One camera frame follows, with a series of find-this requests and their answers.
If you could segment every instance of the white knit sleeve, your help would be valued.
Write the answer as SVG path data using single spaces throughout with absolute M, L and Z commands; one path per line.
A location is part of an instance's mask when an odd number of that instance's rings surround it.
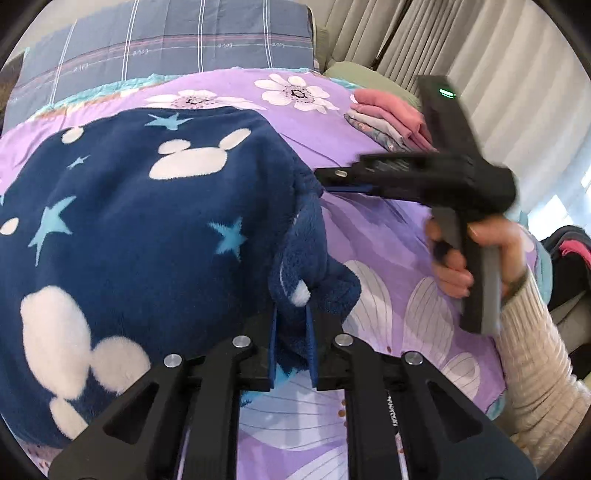
M 520 443 L 542 473 L 581 424 L 591 392 L 572 375 L 566 347 L 531 271 L 503 308 L 501 332 L 495 340 Z

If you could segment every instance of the beige curtain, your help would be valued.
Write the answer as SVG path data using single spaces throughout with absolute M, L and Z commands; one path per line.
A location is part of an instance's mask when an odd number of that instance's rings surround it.
M 416 75 L 446 74 L 484 0 L 414 0 L 378 72 L 411 93 Z
M 591 127 L 591 81 L 531 0 L 486 0 L 449 77 L 487 160 L 509 166 L 521 204 L 537 204 Z
M 297 0 L 330 35 L 331 59 L 369 67 L 400 13 L 401 0 Z

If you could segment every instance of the light blue star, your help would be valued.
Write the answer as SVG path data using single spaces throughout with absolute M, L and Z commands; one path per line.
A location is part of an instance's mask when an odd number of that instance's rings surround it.
M 80 158 L 78 157 L 77 159 L 75 159 L 72 163 L 70 163 L 66 168 L 68 170 L 73 169 L 76 165 L 82 165 L 84 163 L 84 161 L 90 157 L 90 155 L 85 156 L 84 158 Z
M 154 118 L 154 120 L 152 120 L 150 123 L 145 124 L 145 127 L 166 127 L 169 130 L 178 130 L 179 125 L 191 120 L 190 118 L 186 118 L 185 120 L 179 120 L 178 113 L 175 113 L 174 115 L 171 115 L 168 118 L 162 118 L 160 116 L 152 115 L 151 113 L 149 113 L 148 115 Z
M 233 252 L 236 259 L 240 261 L 240 246 L 246 242 L 246 237 L 240 233 L 242 230 L 242 217 L 234 222 L 232 226 L 210 223 L 209 226 L 223 236 L 223 240 L 217 246 L 216 254 Z
M 41 247 L 43 247 L 43 242 L 45 241 L 45 237 L 48 233 L 65 233 L 66 235 L 71 235 L 70 229 L 66 226 L 64 221 L 60 218 L 61 213 L 64 209 L 71 204 L 76 197 L 67 197 L 63 200 L 57 202 L 53 207 L 45 207 L 43 210 L 43 215 L 41 217 L 41 224 L 39 225 L 39 230 L 31 240 L 27 246 L 32 247 L 33 245 L 37 246 L 37 257 L 35 258 L 35 266 L 39 264 L 39 254 L 41 253 Z

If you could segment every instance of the human hand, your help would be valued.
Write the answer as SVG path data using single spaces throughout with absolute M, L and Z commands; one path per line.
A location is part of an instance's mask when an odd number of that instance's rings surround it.
M 435 243 L 442 240 L 441 229 L 431 218 L 425 225 L 425 232 L 433 252 Z M 482 247 L 496 245 L 501 249 L 501 281 L 505 296 L 527 269 L 521 227 L 503 216 L 495 215 L 478 223 L 470 223 L 468 234 Z M 450 297 L 461 299 L 470 294 L 474 277 L 466 269 L 466 259 L 458 250 L 449 250 L 441 263 L 433 261 L 433 272 L 439 279 L 440 288 Z

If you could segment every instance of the green indicator light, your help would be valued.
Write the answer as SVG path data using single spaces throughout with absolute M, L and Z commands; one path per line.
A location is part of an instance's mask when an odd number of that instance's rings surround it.
M 449 90 L 444 90 L 443 88 L 439 89 L 439 93 L 441 93 L 444 97 L 447 98 L 455 98 L 456 94 L 453 92 L 450 92 Z

